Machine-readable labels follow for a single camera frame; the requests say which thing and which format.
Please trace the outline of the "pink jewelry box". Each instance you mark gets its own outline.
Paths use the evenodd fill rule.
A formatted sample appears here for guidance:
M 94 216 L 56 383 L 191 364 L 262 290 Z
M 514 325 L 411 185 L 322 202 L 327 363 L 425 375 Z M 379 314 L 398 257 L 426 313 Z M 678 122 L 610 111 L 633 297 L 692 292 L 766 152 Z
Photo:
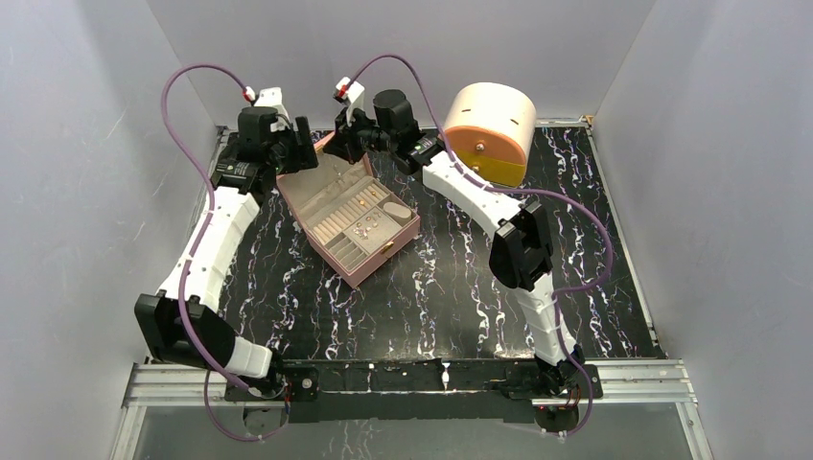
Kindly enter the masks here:
M 418 237 L 420 217 L 375 176 L 368 157 L 350 164 L 323 152 L 333 136 L 315 142 L 318 166 L 277 177 L 277 189 L 311 247 L 351 288 Z M 397 202 L 412 210 L 400 225 L 382 209 Z

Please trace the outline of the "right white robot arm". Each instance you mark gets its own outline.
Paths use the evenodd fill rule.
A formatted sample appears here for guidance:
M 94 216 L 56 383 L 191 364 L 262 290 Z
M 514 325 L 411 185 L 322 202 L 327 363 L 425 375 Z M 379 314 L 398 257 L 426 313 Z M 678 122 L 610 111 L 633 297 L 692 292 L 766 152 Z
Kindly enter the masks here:
M 557 316 L 552 286 L 552 243 L 546 210 L 493 191 L 471 169 L 452 158 L 441 135 L 419 128 L 403 91 L 387 89 L 374 98 L 374 117 L 362 108 L 364 90 L 341 82 L 334 98 L 343 105 L 334 135 L 323 150 L 348 163 L 367 153 L 386 154 L 397 170 L 415 177 L 463 211 L 491 239 L 492 274 L 520 304 L 534 341 L 537 389 L 563 397 L 578 382 L 573 366 L 580 348 Z

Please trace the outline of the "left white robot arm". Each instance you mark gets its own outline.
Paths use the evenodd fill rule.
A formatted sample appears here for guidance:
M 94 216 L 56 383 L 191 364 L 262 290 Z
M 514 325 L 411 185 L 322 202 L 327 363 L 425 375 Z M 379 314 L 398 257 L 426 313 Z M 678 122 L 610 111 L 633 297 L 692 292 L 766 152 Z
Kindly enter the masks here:
M 221 291 L 238 246 L 281 174 L 318 161 L 307 117 L 250 106 L 238 116 L 207 183 L 204 209 L 182 255 L 134 313 L 151 356 L 221 373 L 249 394 L 274 399 L 285 390 L 282 359 L 238 335 L 219 314 Z

